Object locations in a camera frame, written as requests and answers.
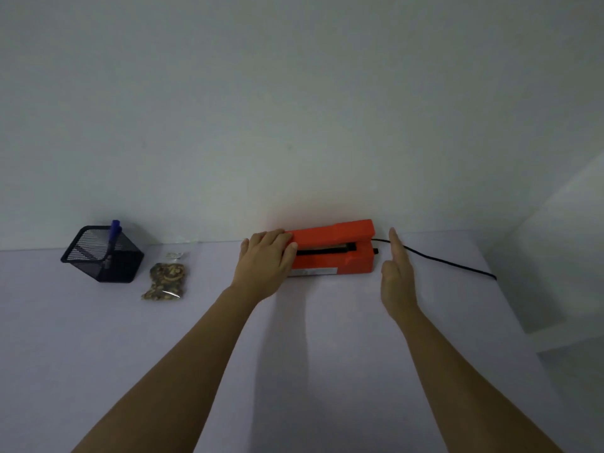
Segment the black power cord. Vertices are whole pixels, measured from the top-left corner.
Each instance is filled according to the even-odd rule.
[[[374,241],[374,242],[390,243],[390,240],[383,240],[382,238],[372,238],[372,241]],[[449,262],[449,261],[446,261],[446,260],[443,260],[443,259],[439,259],[437,257],[428,256],[428,255],[422,254],[419,251],[416,251],[413,248],[409,248],[408,246],[405,246],[405,245],[403,245],[403,246],[405,247],[405,249],[407,251],[411,251],[412,253],[415,253],[418,256],[425,257],[426,259],[430,259],[430,260],[436,261],[436,262],[442,262],[443,264],[451,265],[451,266],[458,267],[458,268],[464,269],[464,270],[469,270],[471,272],[476,272],[477,274],[487,275],[488,277],[491,277],[494,280],[497,280],[496,276],[494,276],[493,274],[490,274],[488,272],[483,272],[482,270],[478,270],[478,269],[472,269],[472,267],[466,267],[464,265],[455,264],[454,262]]]

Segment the forearm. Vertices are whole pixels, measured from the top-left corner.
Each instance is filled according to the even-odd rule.
[[[421,312],[396,315],[450,453],[559,448],[480,375]]]
[[[193,451],[255,299],[226,289],[75,452]]]

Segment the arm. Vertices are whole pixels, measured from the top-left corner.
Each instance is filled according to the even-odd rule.
[[[92,428],[75,453],[193,451],[245,322],[291,270],[297,244],[288,245],[292,235],[283,232],[243,241],[230,287]]]
[[[382,303],[405,335],[423,389],[450,453],[561,453],[482,377],[421,312],[413,267],[396,231],[382,266]]]

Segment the label sticker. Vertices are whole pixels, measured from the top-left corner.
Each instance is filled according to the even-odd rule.
[[[337,267],[325,267],[320,269],[294,269],[289,274],[291,277],[306,277],[307,275],[335,275],[338,273]]]

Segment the blue pen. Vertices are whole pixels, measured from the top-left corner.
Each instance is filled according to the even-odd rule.
[[[115,243],[117,242],[117,237],[121,233],[120,221],[114,219],[111,221],[111,227],[109,228],[109,240],[107,242],[107,253],[105,254],[105,262],[104,266],[108,269],[111,266],[111,254],[115,249]]]

